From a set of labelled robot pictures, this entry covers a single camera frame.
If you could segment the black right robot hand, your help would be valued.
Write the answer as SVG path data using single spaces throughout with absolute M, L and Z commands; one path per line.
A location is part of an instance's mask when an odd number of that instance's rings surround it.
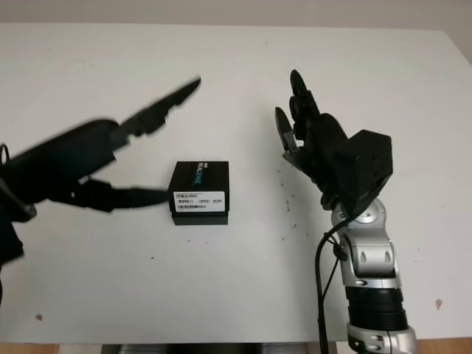
M 290 74 L 289 108 L 293 122 L 282 108 L 275 108 L 275 122 L 284 149 L 282 157 L 300 170 L 322 193 L 321 205 L 332 210 L 340 201 L 333 154 L 347 135 L 331 114 L 322 113 L 297 70 Z

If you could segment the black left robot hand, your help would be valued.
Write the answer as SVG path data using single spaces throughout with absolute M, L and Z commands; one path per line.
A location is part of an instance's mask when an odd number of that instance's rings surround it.
M 167 191 L 132 187 L 114 189 L 91 178 L 115 160 L 130 138 L 151 135 L 200 86 L 199 77 L 141 109 L 122 123 L 93 119 L 51 138 L 1 165 L 1 208 L 14 220 L 33 218 L 44 200 L 111 212 L 167 202 Z

